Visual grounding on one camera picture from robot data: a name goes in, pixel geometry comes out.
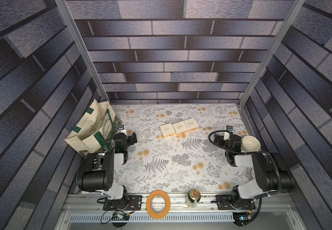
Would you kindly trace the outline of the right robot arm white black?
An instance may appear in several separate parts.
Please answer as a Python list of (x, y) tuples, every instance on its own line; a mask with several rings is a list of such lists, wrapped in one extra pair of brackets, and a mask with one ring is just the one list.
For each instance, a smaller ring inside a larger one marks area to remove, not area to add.
[(261, 151), (261, 143), (253, 136), (239, 136), (227, 130), (211, 132), (208, 140), (225, 151), (232, 167), (245, 167), (254, 171), (254, 178), (235, 186), (230, 195), (233, 205), (291, 190), (295, 179), (278, 153)]

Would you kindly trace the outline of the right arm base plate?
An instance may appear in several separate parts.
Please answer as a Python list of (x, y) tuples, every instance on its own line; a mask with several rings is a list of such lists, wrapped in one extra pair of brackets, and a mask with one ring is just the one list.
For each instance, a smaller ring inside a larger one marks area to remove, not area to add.
[(251, 199), (241, 199), (239, 196), (216, 195), (216, 203), (219, 210), (252, 211), (256, 209), (255, 202)]

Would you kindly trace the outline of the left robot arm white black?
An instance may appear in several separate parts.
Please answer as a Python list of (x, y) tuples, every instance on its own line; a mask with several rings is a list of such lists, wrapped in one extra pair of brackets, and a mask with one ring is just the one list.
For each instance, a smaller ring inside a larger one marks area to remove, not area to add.
[(99, 192), (110, 201), (127, 203), (126, 188), (114, 181), (114, 167), (127, 163), (128, 148), (137, 143), (136, 133), (130, 136), (117, 133), (114, 143), (114, 148), (107, 153), (89, 154), (77, 170), (76, 181), (82, 191)]

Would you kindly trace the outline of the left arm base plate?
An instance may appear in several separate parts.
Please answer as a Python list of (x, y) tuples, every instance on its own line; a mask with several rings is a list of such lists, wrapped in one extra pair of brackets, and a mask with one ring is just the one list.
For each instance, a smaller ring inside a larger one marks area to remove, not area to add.
[(139, 211), (142, 207), (141, 195), (128, 195), (119, 200), (106, 200), (103, 205), (103, 210), (128, 210)]

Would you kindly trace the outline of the cream drawer jewelry box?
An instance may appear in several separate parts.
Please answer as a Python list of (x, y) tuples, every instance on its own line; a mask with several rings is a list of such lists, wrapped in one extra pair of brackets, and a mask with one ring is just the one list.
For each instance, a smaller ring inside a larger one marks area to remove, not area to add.
[(174, 136), (176, 134), (171, 123), (160, 126), (163, 138)]

